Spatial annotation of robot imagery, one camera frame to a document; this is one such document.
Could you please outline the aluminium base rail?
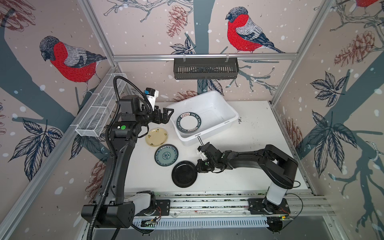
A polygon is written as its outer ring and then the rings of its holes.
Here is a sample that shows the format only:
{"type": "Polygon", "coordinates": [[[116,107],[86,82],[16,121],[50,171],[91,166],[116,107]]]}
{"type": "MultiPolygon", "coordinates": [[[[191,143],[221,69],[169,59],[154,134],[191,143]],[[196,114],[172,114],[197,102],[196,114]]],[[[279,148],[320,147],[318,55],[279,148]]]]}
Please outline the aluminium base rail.
{"type": "MultiPolygon", "coordinates": [[[[263,199],[265,191],[245,192],[186,192],[182,194],[158,192],[157,200],[169,200],[170,217],[241,217],[249,216],[248,199],[263,199]]],[[[291,216],[335,216],[324,196],[316,196],[311,190],[289,190],[285,199],[291,216]]]]}

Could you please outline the black round plate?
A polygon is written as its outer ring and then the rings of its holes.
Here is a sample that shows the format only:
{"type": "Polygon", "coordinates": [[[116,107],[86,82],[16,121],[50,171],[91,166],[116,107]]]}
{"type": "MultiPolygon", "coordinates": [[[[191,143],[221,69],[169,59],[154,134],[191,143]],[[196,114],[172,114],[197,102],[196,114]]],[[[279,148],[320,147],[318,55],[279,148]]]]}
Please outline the black round plate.
{"type": "Polygon", "coordinates": [[[192,186],[198,176],[196,166],[190,161],[182,161],[175,165],[172,170],[173,183],[179,188],[192,186]]]}

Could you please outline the teal patterned small plate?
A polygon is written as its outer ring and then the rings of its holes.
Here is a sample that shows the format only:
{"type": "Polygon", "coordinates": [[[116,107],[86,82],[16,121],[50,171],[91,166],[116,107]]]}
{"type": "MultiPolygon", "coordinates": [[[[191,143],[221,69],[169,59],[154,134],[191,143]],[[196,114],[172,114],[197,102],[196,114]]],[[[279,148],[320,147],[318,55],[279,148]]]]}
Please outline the teal patterned small plate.
{"type": "Polygon", "coordinates": [[[173,165],[179,157],[178,149],[171,144],[160,146],[154,155],[155,162],[162,167],[173,165]]]}

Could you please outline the white mesh wall shelf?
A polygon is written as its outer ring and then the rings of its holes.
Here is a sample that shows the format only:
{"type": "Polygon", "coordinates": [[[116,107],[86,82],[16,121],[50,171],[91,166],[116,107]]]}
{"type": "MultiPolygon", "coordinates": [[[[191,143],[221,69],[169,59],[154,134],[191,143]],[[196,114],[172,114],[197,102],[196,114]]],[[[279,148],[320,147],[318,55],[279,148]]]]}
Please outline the white mesh wall shelf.
{"type": "Polygon", "coordinates": [[[110,115],[115,108],[117,100],[113,82],[116,76],[125,78],[127,75],[123,73],[107,75],[107,81],[76,127],[76,132],[81,137],[99,137],[107,122],[110,120],[110,115]]]}

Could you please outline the large green rimmed plate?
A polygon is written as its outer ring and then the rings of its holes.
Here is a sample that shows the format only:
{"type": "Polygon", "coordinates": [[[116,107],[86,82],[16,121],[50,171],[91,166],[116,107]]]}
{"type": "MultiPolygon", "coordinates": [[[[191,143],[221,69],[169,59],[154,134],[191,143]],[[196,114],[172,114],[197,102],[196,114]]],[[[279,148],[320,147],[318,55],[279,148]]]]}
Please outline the large green rimmed plate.
{"type": "Polygon", "coordinates": [[[201,124],[201,117],[193,112],[185,112],[181,114],[176,121],[177,129],[185,134],[196,132],[201,127],[201,124]]]}

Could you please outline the yellow translucent plate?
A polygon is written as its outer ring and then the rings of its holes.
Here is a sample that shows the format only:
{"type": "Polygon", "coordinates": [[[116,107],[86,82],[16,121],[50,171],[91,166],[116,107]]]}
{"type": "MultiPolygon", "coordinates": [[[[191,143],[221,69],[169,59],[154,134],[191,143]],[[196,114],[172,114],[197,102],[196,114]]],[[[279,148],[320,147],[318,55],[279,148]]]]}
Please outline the yellow translucent plate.
{"type": "Polygon", "coordinates": [[[168,139],[168,132],[163,128],[151,129],[145,137],[147,145],[151,147],[159,147],[168,139]]]}

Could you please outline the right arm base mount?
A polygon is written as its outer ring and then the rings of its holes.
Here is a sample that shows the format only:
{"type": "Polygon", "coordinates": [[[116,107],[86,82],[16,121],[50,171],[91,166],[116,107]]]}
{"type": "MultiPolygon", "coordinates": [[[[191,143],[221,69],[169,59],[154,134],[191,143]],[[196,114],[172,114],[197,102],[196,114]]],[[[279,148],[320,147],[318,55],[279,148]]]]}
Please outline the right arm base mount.
{"type": "Polygon", "coordinates": [[[285,198],[279,205],[269,202],[267,198],[248,199],[248,210],[252,215],[290,215],[291,211],[285,198]]]}

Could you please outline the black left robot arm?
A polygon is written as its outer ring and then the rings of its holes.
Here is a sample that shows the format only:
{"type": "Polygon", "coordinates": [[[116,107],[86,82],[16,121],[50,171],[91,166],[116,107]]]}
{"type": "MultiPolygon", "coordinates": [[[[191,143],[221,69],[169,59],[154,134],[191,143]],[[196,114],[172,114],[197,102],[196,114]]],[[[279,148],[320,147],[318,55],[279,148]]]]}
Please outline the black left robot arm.
{"type": "Polygon", "coordinates": [[[117,100],[117,112],[106,129],[106,143],[111,152],[105,174],[92,204],[82,208],[81,216],[95,228],[127,229],[139,213],[156,212],[156,197],[152,191],[136,193],[125,201],[125,181],[137,140],[142,137],[142,127],[150,123],[167,124],[173,109],[141,106],[142,98],[124,96],[117,100]]]}

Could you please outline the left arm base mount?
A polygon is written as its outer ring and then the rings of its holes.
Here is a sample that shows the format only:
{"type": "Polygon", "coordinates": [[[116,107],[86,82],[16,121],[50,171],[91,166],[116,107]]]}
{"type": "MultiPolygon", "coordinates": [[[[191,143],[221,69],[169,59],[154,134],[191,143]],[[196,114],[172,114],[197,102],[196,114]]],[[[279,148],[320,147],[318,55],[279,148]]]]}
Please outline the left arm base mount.
{"type": "Polygon", "coordinates": [[[137,213],[139,217],[159,217],[168,216],[170,214],[170,200],[156,200],[156,203],[151,203],[150,207],[137,213]]]}

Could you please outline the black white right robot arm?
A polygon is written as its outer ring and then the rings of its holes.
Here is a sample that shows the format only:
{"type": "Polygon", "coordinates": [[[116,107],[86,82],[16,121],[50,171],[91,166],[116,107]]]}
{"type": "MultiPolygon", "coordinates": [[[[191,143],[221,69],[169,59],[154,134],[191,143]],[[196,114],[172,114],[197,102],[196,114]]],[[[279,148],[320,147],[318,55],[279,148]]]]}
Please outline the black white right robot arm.
{"type": "Polygon", "coordinates": [[[287,213],[284,210],[284,196],[287,191],[294,187],[298,163],[289,155],[273,145],[266,145],[265,148],[250,152],[221,152],[212,144],[207,143],[198,147],[199,155],[205,157],[198,160],[196,169],[198,173],[214,172],[219,169],[220,173],[225,170],[237,168],[254,168],[263,170],[270,178],[271,185],[267,190],[266,197],[251,207],[259,214],[277,214],[278,211],[287,213]]]}

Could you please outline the white plastic bin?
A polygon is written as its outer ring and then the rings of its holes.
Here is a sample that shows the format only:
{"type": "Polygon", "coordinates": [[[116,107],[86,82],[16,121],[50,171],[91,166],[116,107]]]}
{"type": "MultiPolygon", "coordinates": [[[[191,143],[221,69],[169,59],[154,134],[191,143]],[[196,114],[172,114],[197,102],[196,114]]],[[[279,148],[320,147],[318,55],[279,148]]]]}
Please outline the white plastic bin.
{"type": "Polygon", "coordinates": [[[168,106],[174,109],[171,122],[182,144],[186,147],[199,142],[198,138],[207,139],[229,129],[238,120],[239,114],[218,92],[210,91],[168,106]],[[176,126],[177,118],[193,112],[202,119],[201,127],[194,133],[181,133],[176,126]]]}

